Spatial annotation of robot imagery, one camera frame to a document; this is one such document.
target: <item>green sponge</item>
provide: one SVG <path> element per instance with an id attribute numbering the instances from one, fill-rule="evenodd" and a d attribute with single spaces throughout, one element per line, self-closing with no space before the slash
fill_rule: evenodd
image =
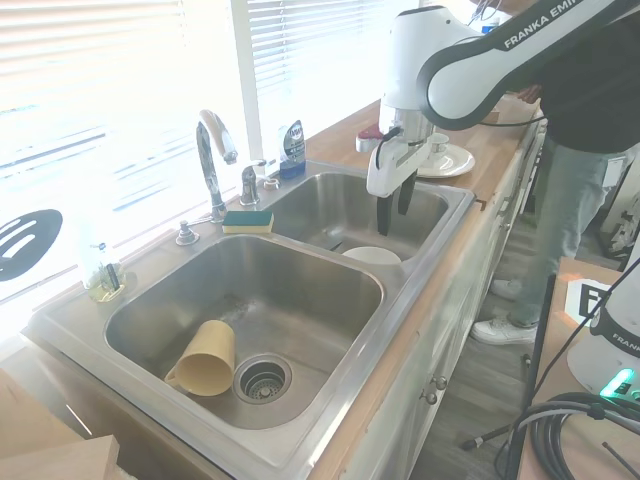
<path id="1" fill-rule="evenodd" d="M 273 213 L 227 212 L 222 222 L 224 233 L 270 233 L 273 227 Z"/>

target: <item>white sneaker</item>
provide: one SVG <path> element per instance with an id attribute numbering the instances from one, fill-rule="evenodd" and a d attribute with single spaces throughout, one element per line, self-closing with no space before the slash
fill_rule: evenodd
<path id="1" fill-rule="evenodd" d="M 513 302 L 522 290 L 522 282 L 520 280 L 494 280 L 491 282 L 489 290 L 494 295 Z"/>
<path id="2" fill-rule="evenodd" d="M 474 324 L 471 336 L 487 345 L 524 345 L 535 341 L 536 331 L 536 327 L 518 328 L 502 316 Z"/>

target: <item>sink drain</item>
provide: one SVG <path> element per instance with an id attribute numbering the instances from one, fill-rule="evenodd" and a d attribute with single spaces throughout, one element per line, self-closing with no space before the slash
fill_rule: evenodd
<path id="1" fill-rule="evenodd" d="M 289 364 L 276 355 L 258 355 L 238 367 L 233 388 L 242 400 L 263 405 L 280 398 L 291 384 Z"/>

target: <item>label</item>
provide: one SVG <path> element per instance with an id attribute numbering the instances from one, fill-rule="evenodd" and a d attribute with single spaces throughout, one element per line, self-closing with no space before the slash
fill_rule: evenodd
<path id="1" fill-rule="evenodd" d="M 551 7 L 548 11 L 546 11 L 544 14 L 536 18 L 529 25 L 525 26 L 524 28 L 520 29 L 517 33 L 507 38 L 507 40 L 505 40 L 504 42 L 504 49 L 511 50 L 512 48 L 517 47 L 522 42 L 527 40 L 529 37 L 531 37 L 532 35 L 535 35 L 544 27 L 546 27 L 551 22 L 553 22 L 555 19 L 560 18 L 562 15 L 564 15 L 569 10 L 571 10 L 573 7 L 575 7 L 576 5 L 579 5 L 582 2 L 583 0 L 564 0 L 564 1 L 558 2 L 556 5 Z"/>
<path id="2" fill-rule="evenodd" d="M 607 293 L 611 285 L 596 282 L 595 280 L 573 280 L 567 285 L 567 298 L 564 311 L 579 325 L 584 322 L 589 312 Z"/>
<path id="3" fill-rule="evenodd" d="M 305 161 L 306 146 L 302 122 L 296 121 L 291 127 L 280 129 L 280 168 L 291 168 Z"/>

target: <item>white cabinet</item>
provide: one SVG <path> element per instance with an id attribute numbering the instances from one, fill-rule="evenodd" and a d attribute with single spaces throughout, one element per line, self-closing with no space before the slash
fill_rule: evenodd
<path id="1" fill-rule="evenodd" d="M 444 297 L 416 332 L 403 367 L 341 480 L 402 480 L 429 433 L 473 321 L 526 192 L 539 149 L 538 126 L 521 148 L 488 202 L 471 246 Z"/>

